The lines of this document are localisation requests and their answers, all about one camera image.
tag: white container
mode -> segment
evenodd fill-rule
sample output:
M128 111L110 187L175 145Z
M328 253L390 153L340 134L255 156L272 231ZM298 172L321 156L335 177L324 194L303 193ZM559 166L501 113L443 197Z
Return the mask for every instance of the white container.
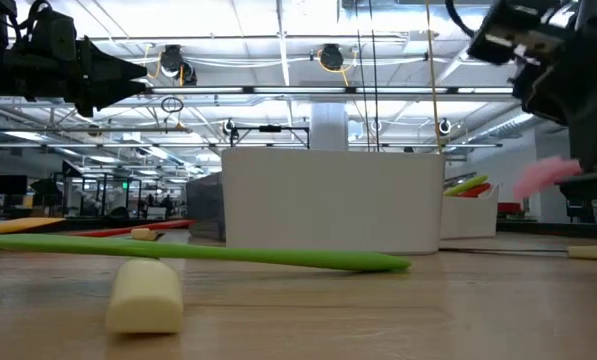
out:
M496 236L498 185L478 198L443 196L441 239Z
M438 250L442 156L265 148L222 154L228 247Z

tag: pink object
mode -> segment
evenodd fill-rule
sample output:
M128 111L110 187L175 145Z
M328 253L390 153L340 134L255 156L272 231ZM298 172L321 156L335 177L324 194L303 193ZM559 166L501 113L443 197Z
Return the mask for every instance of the pink object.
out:
M514 187L514 197L520 200L535 194L556 181L582 172L580 163L576 159L563 160L554 156L529 165L520 181Z

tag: yellow foam block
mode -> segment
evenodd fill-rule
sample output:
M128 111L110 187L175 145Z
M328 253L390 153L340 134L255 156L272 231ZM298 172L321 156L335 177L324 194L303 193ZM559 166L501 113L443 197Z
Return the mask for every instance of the yellow foam block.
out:
M0 222L0 234L8 234L64 221L64 218L22 218Z
M176 270L155 259L132 259L116 273L107 308L114 333L177 333L182 329L182 289Z
M131 230L131 238L134 240L154 241L158 237L155 231L149 229L133 229Z

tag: cream-colored foam piece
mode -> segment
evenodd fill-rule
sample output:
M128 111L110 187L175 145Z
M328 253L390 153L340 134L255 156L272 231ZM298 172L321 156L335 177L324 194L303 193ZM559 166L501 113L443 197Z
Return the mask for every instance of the cream-colored foam piece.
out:
M149 229L133 229L131 230L131 238L134 240L154 241L158 237L155 231Z
M156 259L132 259L116 273L107 309L114 333L177 333L183 301L176 270Z

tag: green spatula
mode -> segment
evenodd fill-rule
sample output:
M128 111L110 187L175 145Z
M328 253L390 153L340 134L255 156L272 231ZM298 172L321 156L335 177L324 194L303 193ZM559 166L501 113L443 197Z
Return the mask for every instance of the green spatula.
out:
M401 257L370 252L233 249L45 234L0 235L0 248L49 253L249 261L348 271L399 270L410 265L407 259Z

